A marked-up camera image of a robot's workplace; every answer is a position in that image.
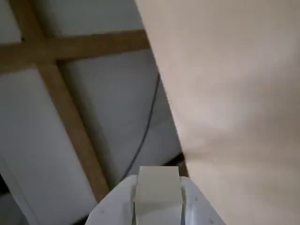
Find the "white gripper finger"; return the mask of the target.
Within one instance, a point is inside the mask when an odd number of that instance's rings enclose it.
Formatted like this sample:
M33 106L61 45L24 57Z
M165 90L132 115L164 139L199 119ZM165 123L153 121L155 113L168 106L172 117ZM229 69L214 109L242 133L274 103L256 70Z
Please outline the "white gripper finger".
M198 186L188 177L180 177L182 191L182 225L225 225Z
M121 181L88 216L89 225L134 225L137 175Z

